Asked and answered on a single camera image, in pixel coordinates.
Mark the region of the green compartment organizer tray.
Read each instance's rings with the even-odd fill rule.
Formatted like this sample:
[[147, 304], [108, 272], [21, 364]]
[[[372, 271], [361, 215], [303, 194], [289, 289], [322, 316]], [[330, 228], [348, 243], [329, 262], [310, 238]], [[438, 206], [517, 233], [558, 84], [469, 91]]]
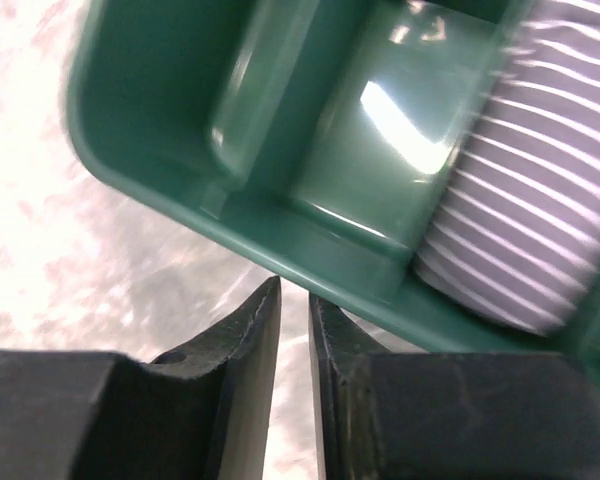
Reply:
[[537, 335], [416, 253], [539, 1], [95, 1], [67, 92], [99, 180], [428, 351], [551, 350], [600, 389], [600, 273]]

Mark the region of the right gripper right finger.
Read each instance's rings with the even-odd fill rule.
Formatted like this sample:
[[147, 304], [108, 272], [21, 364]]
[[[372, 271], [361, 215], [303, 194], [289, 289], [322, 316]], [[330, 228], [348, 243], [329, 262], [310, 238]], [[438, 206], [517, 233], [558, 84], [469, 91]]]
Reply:
[[554, 353], [395, 353], [309, 299], [322, 479], [600, 479], [600, 402]]

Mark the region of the striped grey underwear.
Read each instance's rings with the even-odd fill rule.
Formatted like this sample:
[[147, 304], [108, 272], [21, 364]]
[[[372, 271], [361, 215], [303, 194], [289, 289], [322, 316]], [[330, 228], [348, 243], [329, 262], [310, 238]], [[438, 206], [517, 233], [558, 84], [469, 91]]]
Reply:
[[415, 273], [492, 322], [561, 329], [600, 273], [600, 1], [539, 1], [517, 31]]

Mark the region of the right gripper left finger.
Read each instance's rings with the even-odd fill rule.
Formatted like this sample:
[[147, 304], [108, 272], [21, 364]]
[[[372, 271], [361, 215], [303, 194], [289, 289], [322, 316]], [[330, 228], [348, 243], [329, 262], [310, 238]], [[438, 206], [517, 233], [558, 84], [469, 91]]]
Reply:
[[151, 362], [0, 350], [0, 479], [258, 479], [281, 282]]

